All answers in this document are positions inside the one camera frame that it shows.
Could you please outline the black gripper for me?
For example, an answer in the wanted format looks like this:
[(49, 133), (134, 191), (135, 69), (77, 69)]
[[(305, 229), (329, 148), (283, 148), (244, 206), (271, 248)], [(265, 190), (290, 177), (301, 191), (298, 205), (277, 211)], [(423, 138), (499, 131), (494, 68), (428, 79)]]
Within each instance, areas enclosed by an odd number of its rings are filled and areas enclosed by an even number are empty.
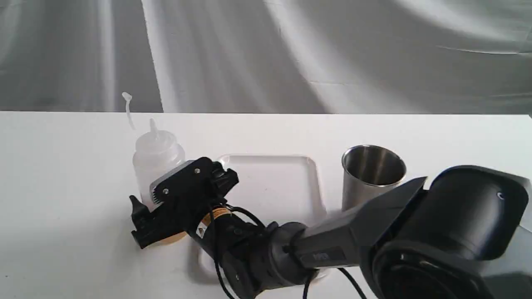
[(194, 231), (209, 210), (226, 204), (225, 196), (238, 182), (237, 172), (214, 162), (208, 180), (176, 201), (158, 204), (152, 211), (135, 195), (129, 195), (135, 227), (131, 234), (135, 242), (140, 248), (146, 248), (178, 233)]

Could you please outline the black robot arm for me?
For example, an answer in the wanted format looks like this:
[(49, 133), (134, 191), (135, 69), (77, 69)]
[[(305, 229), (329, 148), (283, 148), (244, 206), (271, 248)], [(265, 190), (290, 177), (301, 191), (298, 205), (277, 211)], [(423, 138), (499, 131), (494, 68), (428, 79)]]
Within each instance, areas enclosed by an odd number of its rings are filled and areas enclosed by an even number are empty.
[(225, 196), (238, 175), (207, 157), (187, 161), (151, 186), (158, 207), (134, 195), (132, 236), (146, 248), (187, 233), (223, 271), (231, 298), (302, 285), (321, 269), (359, 267), (379, 299), (530, 299), (531, 182), (473, 165), (446, 169), (424, 189), (412, 179), (361, 206), (308, 227), (264, 225)]

